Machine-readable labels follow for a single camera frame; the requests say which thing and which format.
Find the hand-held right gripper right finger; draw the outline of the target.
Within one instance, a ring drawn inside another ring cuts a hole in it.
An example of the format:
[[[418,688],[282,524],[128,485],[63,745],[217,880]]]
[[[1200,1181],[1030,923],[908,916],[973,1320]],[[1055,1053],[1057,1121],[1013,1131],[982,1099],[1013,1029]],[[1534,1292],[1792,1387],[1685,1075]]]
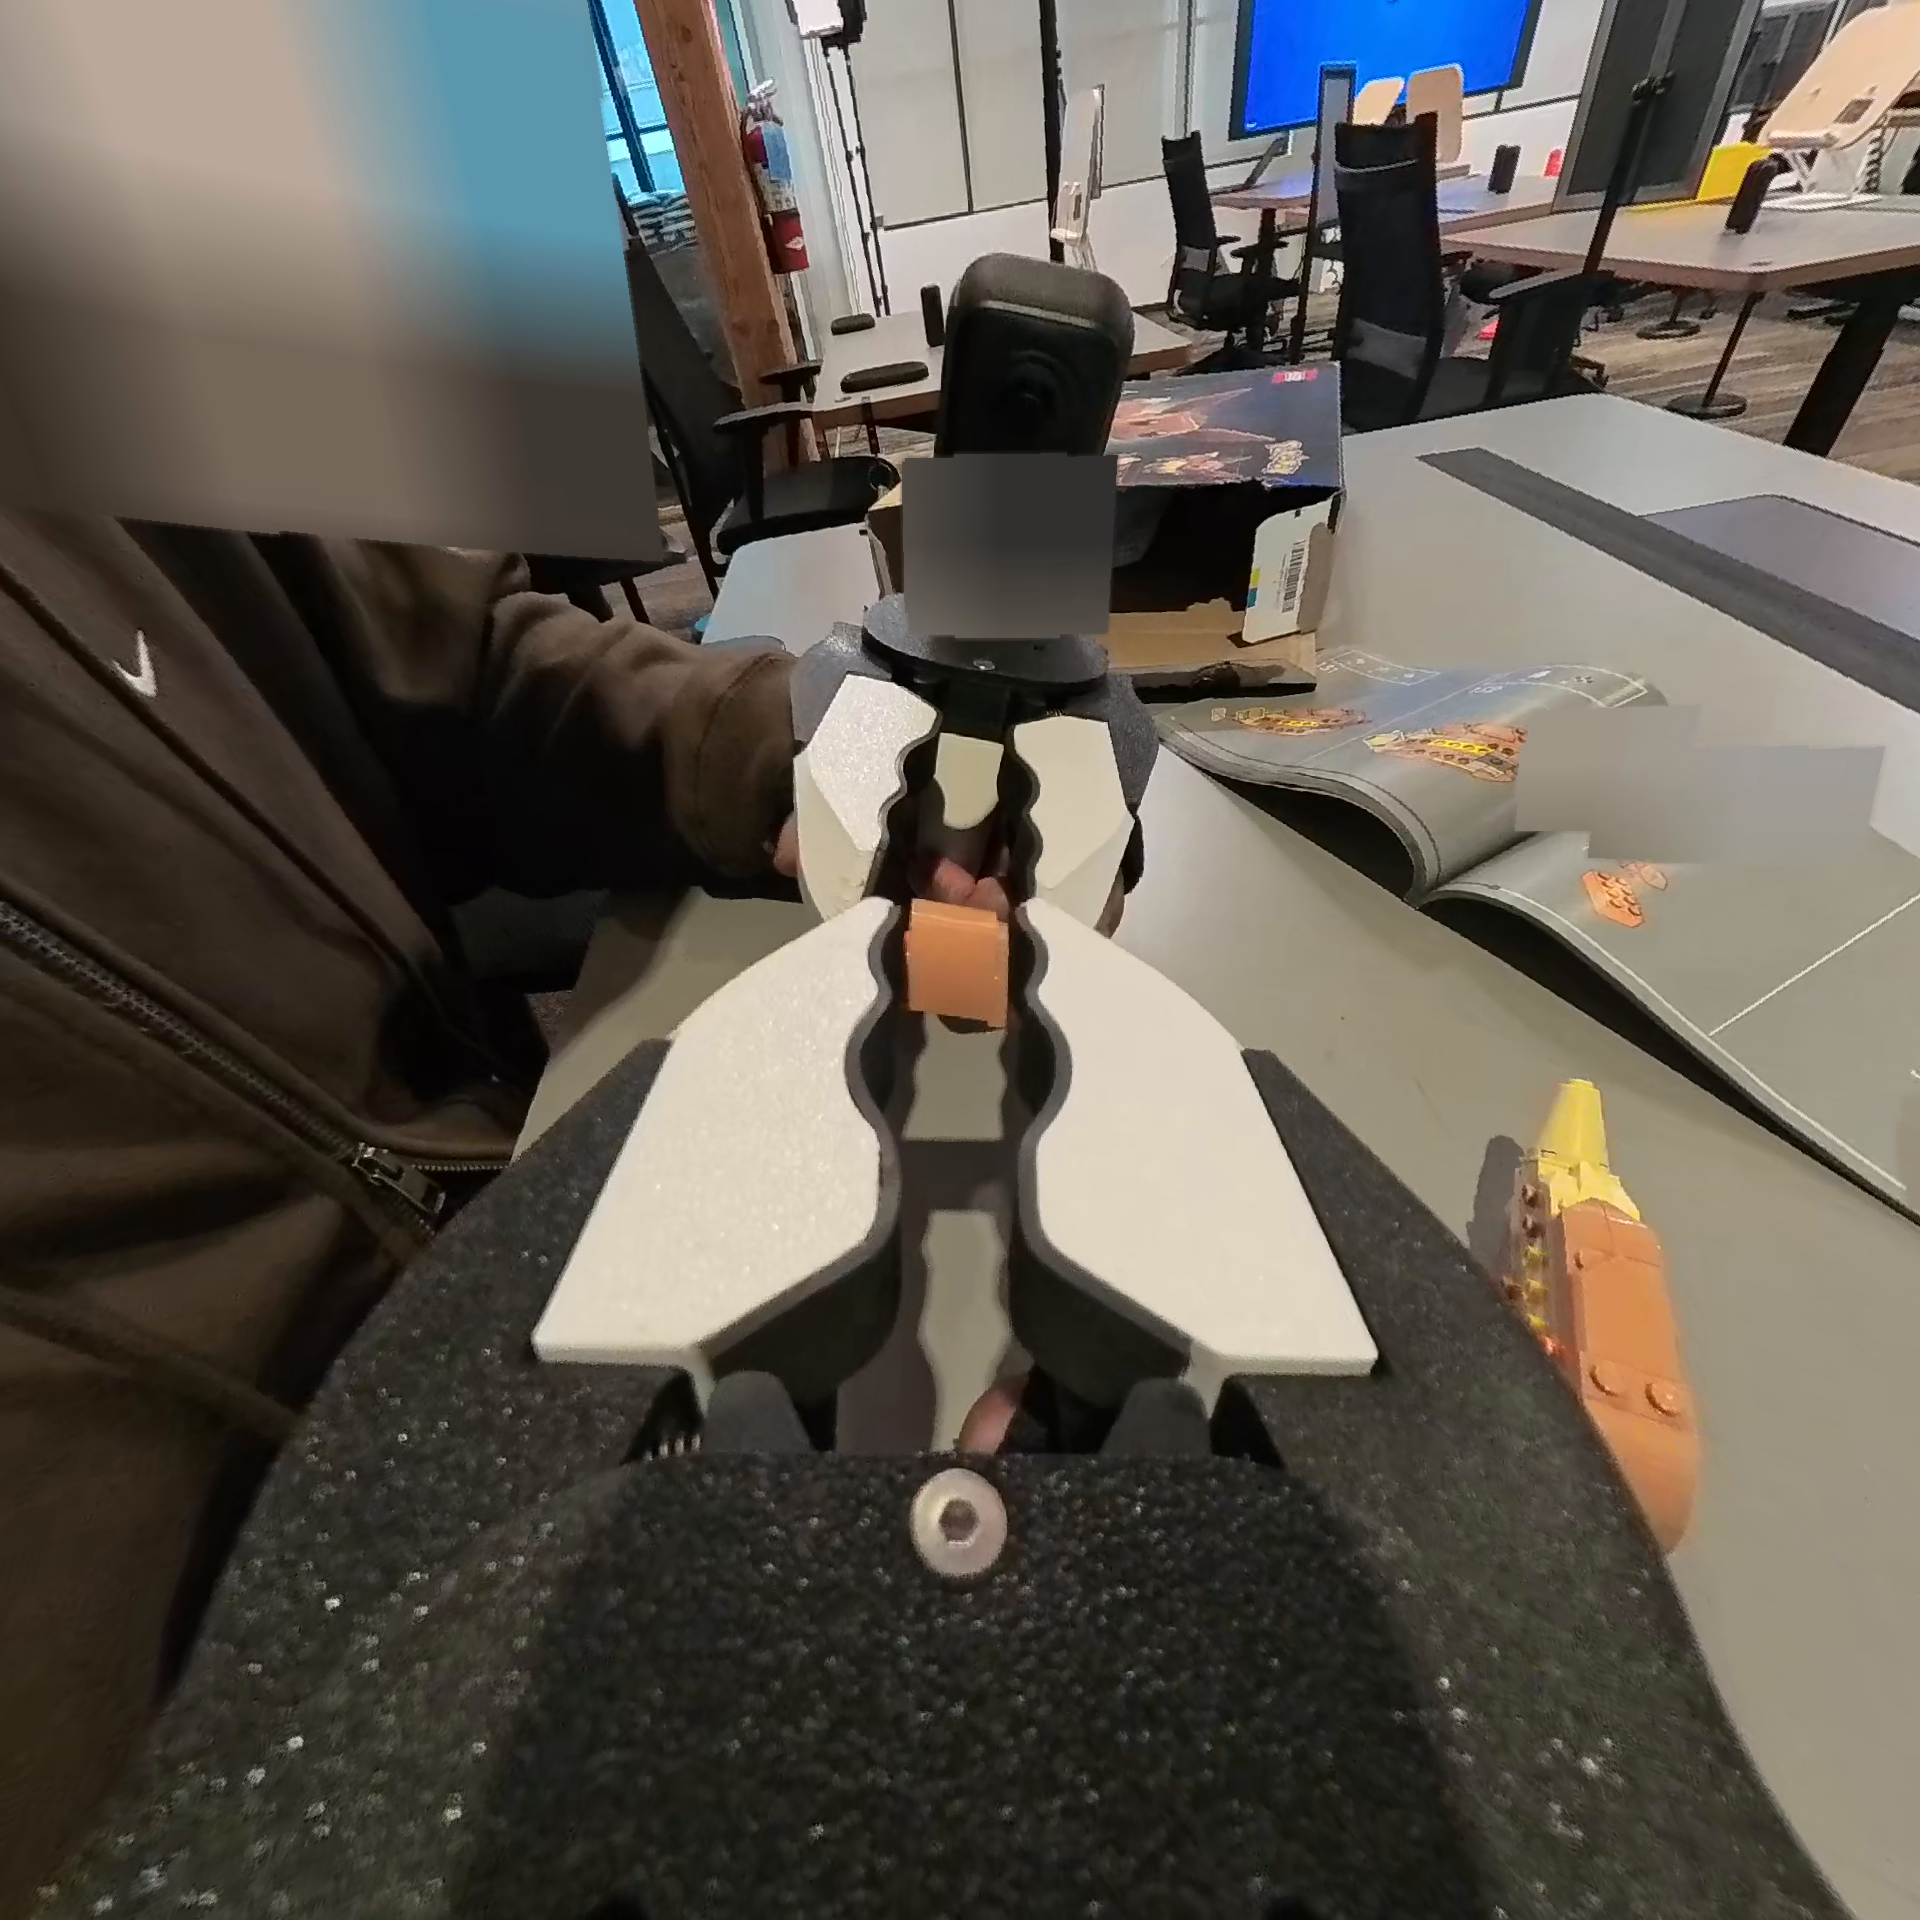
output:
[[[1030,902],[1013,1320],[1045,1378],[1366,1378],[1376,1342],[1239,1039]]]

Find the grey panel on stand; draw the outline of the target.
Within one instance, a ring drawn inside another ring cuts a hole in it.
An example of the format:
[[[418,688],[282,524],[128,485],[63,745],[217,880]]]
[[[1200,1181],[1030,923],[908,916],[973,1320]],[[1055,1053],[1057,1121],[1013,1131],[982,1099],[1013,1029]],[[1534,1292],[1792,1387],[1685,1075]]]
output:
[[[1750,26],[1760,0],[1608,0],[1551,204],[1597,213],[1622,157],[1622,204],[1697,198]]]

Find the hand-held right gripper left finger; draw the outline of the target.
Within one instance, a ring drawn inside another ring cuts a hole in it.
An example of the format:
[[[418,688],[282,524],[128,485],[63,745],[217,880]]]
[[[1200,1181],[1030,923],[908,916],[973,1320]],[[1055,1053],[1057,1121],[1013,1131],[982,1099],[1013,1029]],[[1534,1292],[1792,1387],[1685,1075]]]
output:
[[[770,1374],[827,1401],[897,1313],[893,1019],[893,896],[720,984],[658,1053],[534,1357],[658,1367],[699,1394]]]

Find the grey desk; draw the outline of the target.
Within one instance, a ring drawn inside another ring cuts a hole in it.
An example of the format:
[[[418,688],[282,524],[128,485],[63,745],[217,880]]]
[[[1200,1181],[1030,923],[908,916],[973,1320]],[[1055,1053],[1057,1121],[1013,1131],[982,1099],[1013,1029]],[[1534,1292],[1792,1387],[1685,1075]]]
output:
[[[1622,514],[1796,491],[1914,539],[1914,485],[1632,399],[1359,437],[1320,630],[1445,669],[1622,645],[1734,745],[1792,745],[1768,704],[1808,699],[1808,745],[1887,745],[1879,830],[1914,842],[1905,710],[1765,663],[1734,617],[1429,465],[1468,444]],[[1673,1567],[1697,1641],[1839,1899],[1914,1917],[1914,1221],[1200,768],[1153,768],[1138,830],[1125,945],[1269,1046],[1456,1242],[1499,1242],[1490,1144],[1530,1144],[1556,1077],[1597,1077],[1700,1401],[1707,1473]]]

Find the red fire extinguisher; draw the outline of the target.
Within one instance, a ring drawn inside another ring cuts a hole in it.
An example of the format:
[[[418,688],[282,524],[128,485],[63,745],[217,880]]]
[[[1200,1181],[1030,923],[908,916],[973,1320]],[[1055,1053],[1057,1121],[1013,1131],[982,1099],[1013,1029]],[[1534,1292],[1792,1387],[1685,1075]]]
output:
[[[763,221],[763,242],[770,242],[770,266],[803,277],[803,213],[798,213],[798,168],[790,168],[790,142],[778,127],[778,84],[749,87],[744,98],[744,163],[749,163],[749,185],[755,185],[755,221]]]

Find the long wooden table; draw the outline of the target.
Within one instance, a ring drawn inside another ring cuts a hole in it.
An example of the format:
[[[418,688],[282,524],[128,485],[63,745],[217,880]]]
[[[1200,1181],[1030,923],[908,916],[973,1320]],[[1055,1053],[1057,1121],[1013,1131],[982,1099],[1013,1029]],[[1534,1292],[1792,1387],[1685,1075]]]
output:
[[[1135,319],[1130,380],[1135,375],[1171,375],[1188,353],[1200,353],[1200,336],[1181,336],[1153,319]],[[847,395],[847,375],[865,375],[865,367],[915,367],[922,380]],[[865,332],[820,336],[820,375],[818,375],[818,395],[811,395],[818,430],[847,430],[847,426],[860,426],[860,430],[865,426],[928,430],[937,412],[941,412],[941,351],[922,342],[915,311],[893,311]]]

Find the black tripod stand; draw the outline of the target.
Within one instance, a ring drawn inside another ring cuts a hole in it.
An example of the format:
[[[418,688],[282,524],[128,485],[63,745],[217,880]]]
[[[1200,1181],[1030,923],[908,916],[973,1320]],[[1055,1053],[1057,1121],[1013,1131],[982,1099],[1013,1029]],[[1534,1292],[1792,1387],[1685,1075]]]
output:
[[[860,127],[860,84],[853,84],[860,30],[865,30],[865,0],[798,0],[798,38],[818,42],[818,66],[827,87],[865,297],[871,297],[871,319],[893,319],[883,221],[871,198],[871,157],[865,157],[865,127]]]

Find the black office chair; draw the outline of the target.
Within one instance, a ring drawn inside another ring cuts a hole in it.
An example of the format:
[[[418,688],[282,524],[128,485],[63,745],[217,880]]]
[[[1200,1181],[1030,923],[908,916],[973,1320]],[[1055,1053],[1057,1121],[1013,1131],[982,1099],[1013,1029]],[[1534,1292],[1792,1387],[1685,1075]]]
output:
[[[1304,277],[1277,277],[1277,240],[1228,242],[1216,228],[1202,136],[1159,136],[1167,198],[1171,198],[1171,279],[1167,319],[1188,336],[1219,336],[1200,351],[1183,375],[1239,375],[1267,367],[1269,311],[1277,297],[1304,297]]]
[[[1405,430],[1534,399],[1603,395],[1568,367],[1590,311],[1590,277],[1523,277],[1490,296],[1490,353],[1445,353],[1445,254],[1433,204],[1433,121],[1334,127],[1334,224],[1339,224],[1339,430]]]
[[[860,524],[897,465],[883,454],[798,454],[798,430],[818,412],[820,361],[785,361],[770,380],[778,399],[749,405],[699,351],[678,319],[657,254],[642,248],[624,213],[624,277],[642,351],[649,417],[702,566],[702,585],[722,585],[722,566],[749,541],[803,539]]]

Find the blue wall screen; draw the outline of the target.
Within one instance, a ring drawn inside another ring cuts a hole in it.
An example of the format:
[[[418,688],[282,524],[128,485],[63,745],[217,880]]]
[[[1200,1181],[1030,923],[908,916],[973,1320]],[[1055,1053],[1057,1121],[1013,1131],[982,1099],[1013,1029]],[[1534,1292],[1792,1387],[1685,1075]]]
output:
[[[1500,94],[1534,51],[1537,0],[1239,0],[1228,136],[1314,127],[1320,66],[1366,84],[1456,66],[1468,94]]]

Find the silver monitor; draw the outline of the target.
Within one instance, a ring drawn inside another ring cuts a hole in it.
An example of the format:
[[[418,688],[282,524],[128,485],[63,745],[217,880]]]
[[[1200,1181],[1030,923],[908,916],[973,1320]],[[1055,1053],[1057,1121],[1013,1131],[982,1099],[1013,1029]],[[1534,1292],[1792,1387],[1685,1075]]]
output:
[[[1096,266],[1094,204],[1102,192],[1102,94],[1107,94],[1102,84],[1081,87],[1057,113],[1057,178],[1055,178],[1045,242],[1071,266]]]

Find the grey open instruction booklet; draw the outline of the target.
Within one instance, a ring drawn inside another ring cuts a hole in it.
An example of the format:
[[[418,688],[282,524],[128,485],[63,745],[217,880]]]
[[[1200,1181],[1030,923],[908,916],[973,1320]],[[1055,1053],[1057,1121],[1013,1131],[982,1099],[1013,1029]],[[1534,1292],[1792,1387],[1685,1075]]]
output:
[[[1568,710],[1665,693],[1334,655],[1314,688],[1159,704],[1159,745],[1914,1218],[1914,855],[1688,867],[1523,830],[1530,730]]]

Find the pale wooden stand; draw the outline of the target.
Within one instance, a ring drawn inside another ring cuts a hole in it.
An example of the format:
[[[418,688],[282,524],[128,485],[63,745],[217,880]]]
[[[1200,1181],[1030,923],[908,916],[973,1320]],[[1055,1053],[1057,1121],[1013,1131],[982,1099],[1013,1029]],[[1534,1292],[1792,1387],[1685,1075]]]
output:
[[[1856,149],[1920,87],[1920,8],[1873,8],[1824,38],[1785,109],[1765,113],[1760,142],[1792,163],[1808,198],[1852,198],[1816,185],[1816,163]]]

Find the wooden post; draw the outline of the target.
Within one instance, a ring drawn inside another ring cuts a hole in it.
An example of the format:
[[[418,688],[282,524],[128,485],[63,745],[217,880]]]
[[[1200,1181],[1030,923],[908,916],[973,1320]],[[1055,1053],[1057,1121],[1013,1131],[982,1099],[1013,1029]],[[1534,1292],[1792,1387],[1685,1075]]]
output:
[[[687,204],[702,242],[702,277],[730,367],[749,405],[778,399],[778,367],[798,361],[785,296],[770,259],[763,198],[744,157],[744,98],[712,0],[633,0],[642,51],[658,87]]]

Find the brown tan brick-built model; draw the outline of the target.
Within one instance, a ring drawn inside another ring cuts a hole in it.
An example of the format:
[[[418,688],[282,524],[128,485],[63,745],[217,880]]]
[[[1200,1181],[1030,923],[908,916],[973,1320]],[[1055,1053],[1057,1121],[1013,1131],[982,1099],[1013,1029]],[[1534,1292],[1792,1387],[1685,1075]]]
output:
[[[1590,1077],[1551,1094],[1549,1131],[1518,1168],[1500,1298],[1603,1434],[1655,1543],[1680,1555],[1700,1484],[1697,1387],[1673,1313],[1665,1242],[1608,1157]]]

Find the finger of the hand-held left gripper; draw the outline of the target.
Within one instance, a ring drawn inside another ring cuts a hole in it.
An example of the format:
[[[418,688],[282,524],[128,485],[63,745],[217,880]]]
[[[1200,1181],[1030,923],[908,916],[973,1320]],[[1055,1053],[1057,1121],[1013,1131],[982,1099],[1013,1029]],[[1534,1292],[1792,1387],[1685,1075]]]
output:
[[[1135,807],[1117,735],[1096,717],[1030,717],[1013,730],[1013,933],[1045,902],[1096,933],[1125,916]]]
[[[853,676],[798,751],[798,890],[820,923],[882,890],[902,768],[937,730],[928,699]]]

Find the grey top office table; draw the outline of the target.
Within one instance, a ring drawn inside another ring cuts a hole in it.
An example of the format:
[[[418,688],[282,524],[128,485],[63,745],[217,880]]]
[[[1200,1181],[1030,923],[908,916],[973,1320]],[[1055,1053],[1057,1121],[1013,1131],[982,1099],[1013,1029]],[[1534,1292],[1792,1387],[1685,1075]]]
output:
[[[1852,204],[1765,204],[1750,228],[1727,228],[1723,204],[1625,204],[1614,213],[1597,266],[1655,285],[1697,296],[1839,296],[1856,311],[1824,351],[1792,448],[1833,454],[1852,426],[1901,306],[1920,285],[1920,213],[1914,198],[1852,198]]]

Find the cardboard set box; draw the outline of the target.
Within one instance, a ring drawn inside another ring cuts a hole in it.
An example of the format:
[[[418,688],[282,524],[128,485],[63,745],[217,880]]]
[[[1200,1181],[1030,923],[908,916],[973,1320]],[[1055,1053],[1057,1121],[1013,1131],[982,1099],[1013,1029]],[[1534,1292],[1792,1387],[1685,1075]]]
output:
[[[871,514],[871,655],[1015,669],[1094,645],[1150,704],[1298,693],[1339,531],[1339,375],[966,367],[937,454]]]

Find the brown curved slope brick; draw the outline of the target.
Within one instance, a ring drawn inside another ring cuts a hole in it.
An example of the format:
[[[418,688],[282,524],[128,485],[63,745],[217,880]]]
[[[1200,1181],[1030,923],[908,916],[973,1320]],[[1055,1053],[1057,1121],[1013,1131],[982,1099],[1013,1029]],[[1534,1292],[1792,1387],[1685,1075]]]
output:
[[[961,1029],[1013,1022],[1013,923],[915,896],[902,916],[902,1009]]]

